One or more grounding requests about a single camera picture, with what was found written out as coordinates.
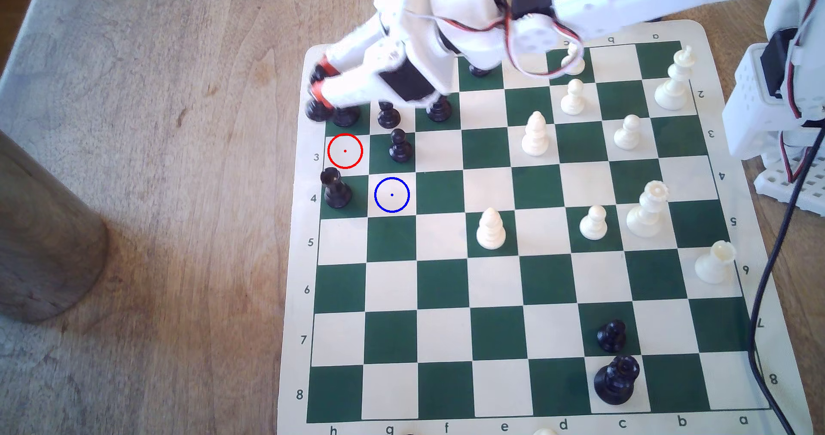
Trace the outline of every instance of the wooden cylinder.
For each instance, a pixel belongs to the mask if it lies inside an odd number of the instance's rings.
[[[65,311],[106,256],[100,216],[0,132],[0,314],[37,322]]]

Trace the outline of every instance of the chess piece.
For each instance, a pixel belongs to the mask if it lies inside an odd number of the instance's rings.
[[[680,110],[687,103],[687,81],[693,73],[691,67],[696,63],[693,49],[687,45],[673,55],[673,64],[667,69],[670,79],[656,87],[654,99],[665,110]]]
[[[330,208],[343,208],[352,199],[352,189],[341,181],[341,172],[335,167],[328,167],[321,172],[324,184],[324,201]]]
[[[709,284],[720,284],[733,278],[730,266],[736,258],[733,244],[719,240],[710,247],[710,251],[696,260],[696,275]]]
[[[627,228],[639,237],[653,237],[659,233],[659,213],[665,209],[669,194],[664,182],[648,182],[639,196],[639,206],[634,206],[627,213]]]
[[[384,129],[395,129],[398,124],[401,124],[401,114],[398,113],[389,101],[379,101],[378,107],[381,112],[378,113],[378,125]]]
[[[639,117],[636,114],[624,116],[624,123],[621,129],[613,134],[613,143],[623,150],[632,150],[639,144],[641,134],[639,133]]]
[[[568,83],[568,93],[562,98],[562,111],[570,115],[576,115],[584,110],[584,84],[578,79],[573,79]]]
[[[550,145],[547,136],[546,119],[539,111],[535,111],[527,120],[524,128],[524,137],[521,139],[521,149],[530,156],[541,156]]]
[[[607,233],[607,223],[605,222],[607,213],[605,209],[599,205],[591,206],[587,211],[587,215],[582,218],[582,222],[578,224],[578,229],[588,240],[600,240]]]
[[[504,223],[497,210],[487,208],[481,214],[479,229],[475,231],[475,239],[482,248],[494,250],[504,244],[507,234],[504,232]]]
[[[633,356],[616,356],[596,373],[593,388],[605,403],[623,404],[633,395],[633,383],[638,377],[639,363]]]
[[[619,319],[602,325],[596,332],[596,341],[606,352],[620,352],[627,342],[627,335],[624,333],[627,326]]]
[[[401,129],[394,129],[389,133],[393,144],[389,147],[389,157],[395,162],[407,162],[413,157],[413,145],[407,142],[407,133]]]

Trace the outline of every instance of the black chess piece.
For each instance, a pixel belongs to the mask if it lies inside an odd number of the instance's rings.
[[[407,162],[413,157],[413,145],[407,142],[407,133],[401,129],[395,129],[389,133],[389,138],[393,141],[389,147],[389,157],[395,162]]]
[[[447,97],[441,95],[435,103],[427,108],[427,117],[434,122],[444,122],[453,115],[453,105],[449,103]]]
[[[341,181],[341,172],[335,167],[321,171],[321,183],[324,184],[324,201],[330,208],[343,208],[352,199],[352,189]]]
[[[385,129],[395,129],[398,124],[401,124],[401,114],[398,113],[389,101],[379,101],[378,107],[381,112],[378,113],[378,125]]]
[[[624,322],[614,319],[602,325],[602,328],[596,332],[596,341],[606,352],[620,352],[624,343],[627,342],[627,335],[624,332],[626,328]]]
[[[602,367],[593,379],[596,394],[607,404],[623,404],[633,395],[633,383],[639,377],[639,363],[633,356],[616,356]]]

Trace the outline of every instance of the chessboard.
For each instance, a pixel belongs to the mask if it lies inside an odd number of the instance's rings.
[[[676,51],[696,56],[690,99],[665,110],[654,91]],[[724,98],[704,29],[635,25],[586,43],[586,106],[559,107],[571,76],[541,80],[509,63],[477,78],[455,60],[450,119],[401,109],[414,158],[393,161],[378,104],[348,128],[298,117],[278,432],[284,435],[781,433],[748,368],[748,314],[767,261],[742,164],[727,152]],[[561,44],[523,65],[559,65]],[[541,156],[521,149],[541,112]],[[641,141],[614,132],[641,118]],[[348,205],[324,202],[319,175],[338,167]],[[663,228],[635,236],[625,219],[649,181],[670,190]],[[579,221],[606,211],[603,239]],[[506,241],[476,241],[495,208]],[[718,240],[737,250],[732,280],[694,269]],[[621,354],[640,375],[624,404],[593,389],[613,356],[596,342],[627,325]],[[798,433],[811,432],[794,352],[772,281],[759,317],[759,363]]]

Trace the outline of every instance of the black cable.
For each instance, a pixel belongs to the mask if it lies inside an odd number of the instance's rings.
[[[782,219],[782,224],[780,225],[779,232],[776,235],[774,248],[770,251],[770,257],[768,258],[768,263],[765,265],[765,271],[762,272],[762,278],[759,280],[757,296],[753,300],[753,310],[751,311],[751,335],[748,340],[748,361],[751,363],[751,372],[753,372],[753,376],[757,379],[759,388],[768,400],[770,408],[774,410],[776,417],[779,418],[779,423],[782,424],[782,428],[785,429],[785,432],[788,435],[794,435],[794,430],[790,427],[788,419],[785,417],[785,414],[782,413],[782,409],[779,408],[779,405],[770,393],[768,385],[762,374],[759,372],[759,366],[757,365],[757,327],[759,326],[759,309],[762,306],[762,297],[765,295],[765,287],[768,283],[768,277],[770,277],[770,272],[773,271],[773,266],[776,264],[776,259],[779,257],[779,251],[782,249],[782,242],[785,241],[785,236],[788,234],[790,218],[794,215],[794,210],[796,209],[796,200],[799,198],[799,193],[802,191],[802,186],[805,185],[805,180],[808,177],[808,171],[811,168],[811,164],[813,164],[813,160],[817,157],[817,152],[819,151],[823,138],[825,138],[825,128],[820,129],[817,139],[814,140],[813,146],[811,146],[810,153],[808,153],[802,163],[802,172],[799,174],[799,178],[797,178],[796,183],[794,184],[794,190],[790,194],[788,209],[785,210],[785,218]]]

